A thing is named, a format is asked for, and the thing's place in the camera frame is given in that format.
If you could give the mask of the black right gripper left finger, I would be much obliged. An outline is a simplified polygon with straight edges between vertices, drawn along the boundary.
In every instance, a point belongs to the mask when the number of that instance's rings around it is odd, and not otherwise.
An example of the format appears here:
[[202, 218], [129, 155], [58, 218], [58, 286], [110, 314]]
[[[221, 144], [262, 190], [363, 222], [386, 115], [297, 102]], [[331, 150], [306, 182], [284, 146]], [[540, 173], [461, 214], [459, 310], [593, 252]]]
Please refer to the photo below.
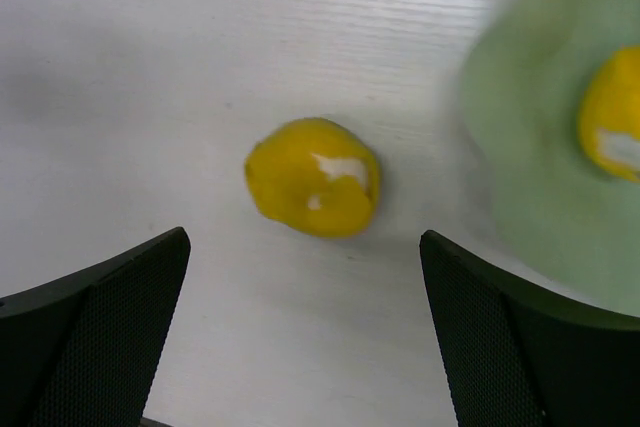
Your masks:
[[2, 425], [151, 425], [144, 409], [189, 257], [177, 227], [2, 298]]

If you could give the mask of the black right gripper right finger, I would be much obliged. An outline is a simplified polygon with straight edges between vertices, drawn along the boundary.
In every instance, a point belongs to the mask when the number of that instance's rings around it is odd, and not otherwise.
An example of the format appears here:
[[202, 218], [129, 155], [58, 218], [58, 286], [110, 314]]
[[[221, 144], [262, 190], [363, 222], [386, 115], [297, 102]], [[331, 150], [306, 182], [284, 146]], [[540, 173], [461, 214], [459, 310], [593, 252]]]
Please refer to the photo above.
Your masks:
[[426, 293], [460, 426], [636, 426], [639, 320], [420, 240]]

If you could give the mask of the yellow green fake lemon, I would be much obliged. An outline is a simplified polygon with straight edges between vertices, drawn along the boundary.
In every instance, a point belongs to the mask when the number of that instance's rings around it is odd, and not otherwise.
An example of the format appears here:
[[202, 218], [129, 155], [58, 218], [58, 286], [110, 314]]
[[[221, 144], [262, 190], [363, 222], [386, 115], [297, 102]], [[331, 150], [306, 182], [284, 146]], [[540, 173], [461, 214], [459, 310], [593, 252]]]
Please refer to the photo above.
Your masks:
[[363, 232], [380, 200], [373, 151], [324, 118], [288, 122], [259, 141], [245, 159], [244, 176], [264, 217], [316, 237]]

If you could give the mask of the peeled yellow white fake fruit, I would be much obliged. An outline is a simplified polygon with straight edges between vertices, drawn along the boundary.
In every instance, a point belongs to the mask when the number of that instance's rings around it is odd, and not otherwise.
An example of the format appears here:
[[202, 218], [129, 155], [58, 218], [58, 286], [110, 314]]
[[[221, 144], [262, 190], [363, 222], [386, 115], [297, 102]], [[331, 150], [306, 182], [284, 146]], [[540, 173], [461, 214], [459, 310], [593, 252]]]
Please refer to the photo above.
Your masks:
[[608, 174], [639, 180], [639, 47], [612, 54], [591, 79], [577, 117], [580, 146]]

